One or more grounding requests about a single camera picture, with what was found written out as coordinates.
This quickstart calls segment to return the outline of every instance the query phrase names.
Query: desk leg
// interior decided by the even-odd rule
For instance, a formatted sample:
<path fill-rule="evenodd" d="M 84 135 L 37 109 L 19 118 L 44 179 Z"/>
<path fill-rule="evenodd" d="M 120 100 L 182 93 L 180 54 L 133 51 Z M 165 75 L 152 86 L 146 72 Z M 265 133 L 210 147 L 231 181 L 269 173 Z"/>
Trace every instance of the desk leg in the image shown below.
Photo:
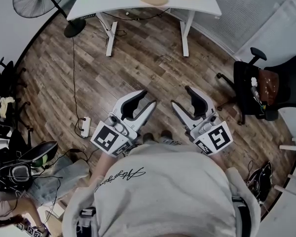
<path fill-rule="evenodd" d="M 107 46 L 107 56 L 111 56 L 113 44 L 114 44 L 115 32 L 116 32 L 116 28 L 117 28 L 117 22 L 116 21 L 113 22 L 112 27 L 111 27 L 103 13 L 98 12 L 98 13 L 96 13 L 96 15 L 97 15 L 98 19 L 100 20 L 100 23 L 104 28 L 104 31 L 107 33 L 107 35 L 109 37 L 108 46 Z"/>
<path fill-rule="evenodd" d="M 188 35 L 189 29 L 191 27 L 191 24 L 193 22 L 194 14 L 195 14 L 195 10 L 189 10 L 187 21 L 180 22 L 181 35 L 182 35 L 182 46 L 183 46 L 183 56 L 185 56 L 185 57 L 188 57 L 187 35 Z"/>

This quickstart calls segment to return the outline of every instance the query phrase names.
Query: black bag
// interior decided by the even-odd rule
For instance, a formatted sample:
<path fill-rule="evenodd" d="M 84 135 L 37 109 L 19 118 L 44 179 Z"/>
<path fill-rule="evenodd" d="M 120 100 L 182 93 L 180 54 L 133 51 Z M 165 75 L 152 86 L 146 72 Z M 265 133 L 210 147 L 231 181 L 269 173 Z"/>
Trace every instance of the black bag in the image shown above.
<path fill-rule="evenodd" d="M 259 204 L 264 204 L 272 188 L 272 174 L 272 164 L 268 161 L 263 167 L 255 170 L 247 180 L 247 187 Z"/>

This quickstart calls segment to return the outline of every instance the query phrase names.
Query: shoe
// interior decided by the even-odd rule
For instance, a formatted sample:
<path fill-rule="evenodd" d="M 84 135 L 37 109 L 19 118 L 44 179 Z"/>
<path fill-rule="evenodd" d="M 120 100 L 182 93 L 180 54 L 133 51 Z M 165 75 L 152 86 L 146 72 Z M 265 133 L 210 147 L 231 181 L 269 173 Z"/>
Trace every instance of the shoe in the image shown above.
<path fill-rule="evenodd" d="M 145 133 L 144 135 L 143 135 L 143 143 L 145 143 L 146 141 L 155 141 L 154 140 L 154 137 L 153 137 L 153 134 L 151 133 L 151 132 L 149 132 L 149 133 Z"/>
<path fill-rule="evenodd" d="M 161 132 L 161 137 L 165 137 L 167 139 L 173 140 L 172 132 L 170 132 L 169 130 L 162 131 Z"/>

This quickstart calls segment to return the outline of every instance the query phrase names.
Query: power strip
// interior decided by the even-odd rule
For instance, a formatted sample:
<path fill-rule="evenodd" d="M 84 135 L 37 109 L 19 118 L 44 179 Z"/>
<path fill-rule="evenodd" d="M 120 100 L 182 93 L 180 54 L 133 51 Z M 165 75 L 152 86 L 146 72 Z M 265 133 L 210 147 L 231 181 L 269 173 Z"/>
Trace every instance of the power strip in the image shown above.
<path fill-rule="evenodd" d="M 89 137 L 90 125 L 91 125 L 91 118 L 84 117 L 83 123 L 82 123 L 82 131 L 81 131 L 81 136 L 83 138 Z"/>

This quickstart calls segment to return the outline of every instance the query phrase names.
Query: fan base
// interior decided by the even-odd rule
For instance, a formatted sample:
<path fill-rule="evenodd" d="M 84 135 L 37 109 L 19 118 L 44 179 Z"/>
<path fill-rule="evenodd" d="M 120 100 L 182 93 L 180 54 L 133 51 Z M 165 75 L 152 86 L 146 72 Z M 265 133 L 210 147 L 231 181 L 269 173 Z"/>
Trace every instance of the fan base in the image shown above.
<path fill-rule="evenodd" d="M 71 24 L 69 24 L 65 28 L 64 35 L 67 38 L 72 38 L 72 37 L 78 35 L 84 29 L 86 22 L 84 19 L 77 18 L 77 19 L 73 20 L 72 23 L 75 26 L 72 26 Z"/>

